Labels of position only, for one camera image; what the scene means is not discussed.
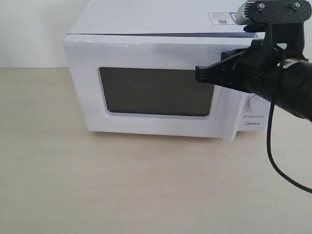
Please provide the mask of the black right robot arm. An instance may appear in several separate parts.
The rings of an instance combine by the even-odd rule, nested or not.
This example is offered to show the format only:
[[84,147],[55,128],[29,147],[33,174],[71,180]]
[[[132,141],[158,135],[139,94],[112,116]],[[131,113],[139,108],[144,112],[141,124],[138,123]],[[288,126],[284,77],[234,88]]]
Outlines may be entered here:
[[245,93],[254,93],[292,115],[312,119],[312,64],[295,51],[274,45],[266,58],[264,42],[223,52],[213,65],[195,68],[195,79]]

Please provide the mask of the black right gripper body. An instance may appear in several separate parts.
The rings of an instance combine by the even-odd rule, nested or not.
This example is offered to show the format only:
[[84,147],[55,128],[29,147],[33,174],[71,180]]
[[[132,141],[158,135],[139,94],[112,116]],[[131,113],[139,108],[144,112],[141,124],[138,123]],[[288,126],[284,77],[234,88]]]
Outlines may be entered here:
[[278,67],[285,59],[285,50],[276,44],[268,47],[263,40],[253,40],[237,55],[241,56],[235,71],[246,92],[263,96],[271,91],[280,73]]

